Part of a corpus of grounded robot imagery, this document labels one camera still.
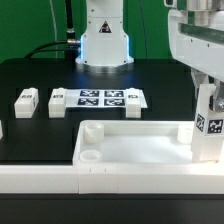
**black work surface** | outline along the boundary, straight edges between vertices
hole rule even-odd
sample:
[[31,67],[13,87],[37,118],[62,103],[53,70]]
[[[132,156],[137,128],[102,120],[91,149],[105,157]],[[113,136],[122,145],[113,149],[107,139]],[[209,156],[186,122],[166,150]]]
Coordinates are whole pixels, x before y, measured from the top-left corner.
[[[13,105],[24,88],[39,89],[32,119],[15,119]],[[132,71],[98,75],[76,71],[63,60],[9,60],[0,65],[2,164],[71,164],[80,121],[126,120],[125,109],[74,109],[48,118],[53,88],[144,91],[149,108],[141,120],[193,120],[189,68],[174,61],[137,61]],[[223,224],[223,195],[0,194],[0,224]]]
[[[32,119],[15,119],[14,103],[25,88],[39,90]],[[54,88],[143,90],[148,109],[141,120],[193,120],[193,84],[189,69],[175,61],[137,61],[119,74],[91,74],[54,59],[12,59],[0,66],[1,164],[72,163],[76,135],[83,120],[127,120],[125,108],[76,108],[64,119],[49,119],[48,102]]]

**green wall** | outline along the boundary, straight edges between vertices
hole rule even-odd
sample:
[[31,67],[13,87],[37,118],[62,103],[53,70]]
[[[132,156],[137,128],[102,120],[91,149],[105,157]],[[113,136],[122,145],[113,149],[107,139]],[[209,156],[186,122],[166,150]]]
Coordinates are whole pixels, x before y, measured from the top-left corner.
[[[58,39],[66,39],[64,0],[53,0]],[[85,31],[85,0],[73,0],[77,37]],[[144,32],[139,0],[124,0],[124,29],[130,36],[130,54],[146,58]],[[167,31],[168,9],[163,0],[142,0],[145,18],[148,58],[170,58]],[[9,58],[24,57],[39,45],[54,41],[49,0],[0,0],[0,63]],[[40,54],[38,57],[54,57]]]

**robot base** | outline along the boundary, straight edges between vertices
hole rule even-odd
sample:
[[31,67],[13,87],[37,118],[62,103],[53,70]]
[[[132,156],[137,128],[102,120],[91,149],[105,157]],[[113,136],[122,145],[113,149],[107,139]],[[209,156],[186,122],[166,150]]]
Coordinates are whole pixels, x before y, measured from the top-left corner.
[[132,70],[134,67],[134,59],[130,59],[130,62],[127,62],[123,65],[118,66],[93,66],[85,64],[79,60],[76,60],[76,68],[92,73],[119,73],[127,70]]

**white foam block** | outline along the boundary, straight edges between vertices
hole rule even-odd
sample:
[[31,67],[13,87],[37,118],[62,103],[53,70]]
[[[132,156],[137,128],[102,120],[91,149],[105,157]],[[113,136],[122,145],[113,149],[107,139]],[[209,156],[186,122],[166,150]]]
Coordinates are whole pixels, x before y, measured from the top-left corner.
[[127,89],[126,93],[126,117],[141,118],[141,100],[139,97],[139,89]]
[[39,102],[38,90],[24,89],[14,104],[16,118],[31,118]]
[[54,89],[48,103],[50,118],[63,118],[66,111],[66,92],[64,88]]
[[2,138],[2,136],[3,136],[3,132],[2,132],[2,123],[1,123],[1,121],[0,121],[0,139]]

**white device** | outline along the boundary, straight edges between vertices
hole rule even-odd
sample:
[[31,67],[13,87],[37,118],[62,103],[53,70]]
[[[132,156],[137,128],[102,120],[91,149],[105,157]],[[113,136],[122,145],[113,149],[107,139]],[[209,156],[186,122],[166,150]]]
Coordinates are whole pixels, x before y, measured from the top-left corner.
[[[218,162],[224,138],[224,1],[164,3],[173,8],[168,15],[172,56],[192,68],[196,96],[200,87],[191,144],[193,162]],[[208,76],[215,84],[209,84]]]
[[87,29],[81,38],[77,68],[95,73],[128,69],[129,37],[123,30],[123,0],[86,0]]

